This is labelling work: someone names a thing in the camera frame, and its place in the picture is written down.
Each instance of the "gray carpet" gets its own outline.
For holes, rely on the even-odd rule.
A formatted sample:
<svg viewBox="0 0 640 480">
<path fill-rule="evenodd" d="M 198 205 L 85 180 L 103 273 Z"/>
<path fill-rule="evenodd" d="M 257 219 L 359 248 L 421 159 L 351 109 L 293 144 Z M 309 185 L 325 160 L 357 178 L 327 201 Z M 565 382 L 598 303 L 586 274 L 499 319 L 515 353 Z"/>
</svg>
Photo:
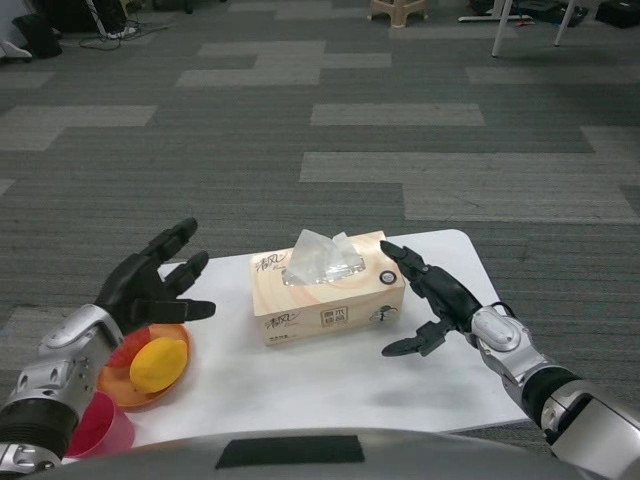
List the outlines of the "gray carpet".
<svg viewBox="0 0 640 480">
<path fill-rule="evenodd" d="M 302 228 L 468 233 L 550 355 L 640 405 L 640 28 L 390 30 L 365 0 L 195 2 L 113 52 L 0 66 L 0 396 L 188 215 L 185 256 Z M 469 432 L 544 450 L 529 424 Z"/>
</svg>

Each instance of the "tissue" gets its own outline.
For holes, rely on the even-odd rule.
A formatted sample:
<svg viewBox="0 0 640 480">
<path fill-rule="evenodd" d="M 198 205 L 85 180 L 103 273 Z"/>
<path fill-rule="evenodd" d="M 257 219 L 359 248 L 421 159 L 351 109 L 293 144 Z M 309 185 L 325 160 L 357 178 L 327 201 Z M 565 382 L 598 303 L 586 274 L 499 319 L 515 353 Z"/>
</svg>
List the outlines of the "tissue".
<svg viewBox="0 0 640 480">
<path fill-rule="evenodd" d="M 362 257 L 344 232 L 330 239 L 311 230 L 302 230 L 282 280 L 292 286 L 319 285 L 364 269 Z"/>
</svg>

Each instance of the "yellow lemon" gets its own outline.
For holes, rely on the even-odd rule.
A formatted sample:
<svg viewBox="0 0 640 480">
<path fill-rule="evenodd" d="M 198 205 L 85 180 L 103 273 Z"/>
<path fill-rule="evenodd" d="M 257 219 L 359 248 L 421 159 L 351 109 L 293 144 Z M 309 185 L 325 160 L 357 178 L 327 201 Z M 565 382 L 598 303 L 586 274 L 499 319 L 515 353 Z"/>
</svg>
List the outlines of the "yellow lemon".
<svg viewBox="0 0 640 480">
<path fill-rule="evenodd" d="M 129 378 L 142 392 L 159 392 L 175 382 L 186 366 L 187 344 L 183 340 L 156 338 L 135 356 Z"/>
</svg>

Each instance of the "robotic arm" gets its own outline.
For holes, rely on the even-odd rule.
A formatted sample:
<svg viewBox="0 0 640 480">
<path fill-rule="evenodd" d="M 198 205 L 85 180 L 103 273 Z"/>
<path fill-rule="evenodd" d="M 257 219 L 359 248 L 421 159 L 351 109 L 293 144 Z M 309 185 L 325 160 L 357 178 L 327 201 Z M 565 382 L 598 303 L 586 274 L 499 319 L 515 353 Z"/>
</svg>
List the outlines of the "robotic arm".
<svg viewBox="0 0 640 480">
<path fill-rule="evenodd" d="M 198 224 L 189 218 L 129 256 L 85 305 L 50 332 L 38 357 L 20 374 L 0 410 L 0 478 L 53 468 L 94 395 L 98 375 L 124 336 L 151 323 L 184 323 L 212 316 L 211 302 L 176 299 L 207 265 L 200 252 L 163 281 L 158 267 L 184 247 Z"/>
<path fill-rule="evenodd" d="M 455 330 L 501 377 L 506 392 L 540 427 L 558 458 L 608 478 L 640 478 L 640 413 L 539 353 L 507 305 L 483 307 L 464 285 L 426 265 L 413 250 L 386 241 L 381 248 L 440 318 L 420 327 L 415 337 L 387 346 L 384 356 L 427 356 Z"/>
</svg>

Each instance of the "red plastic cup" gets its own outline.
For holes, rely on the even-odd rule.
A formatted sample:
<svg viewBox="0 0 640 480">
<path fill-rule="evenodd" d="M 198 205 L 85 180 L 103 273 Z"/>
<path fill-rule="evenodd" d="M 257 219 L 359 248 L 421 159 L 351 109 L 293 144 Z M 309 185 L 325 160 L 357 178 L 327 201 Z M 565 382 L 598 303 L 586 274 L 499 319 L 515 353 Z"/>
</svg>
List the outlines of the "red plastic cup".
<svg viewBox="0 0 640 480">
<path fill-rule="evenodd" d="M 124 452 L 131 448 L 133 424 L 109 395 L 96 392 L 78 426 L 69 458 L 91 458 Z"/>
</svg>

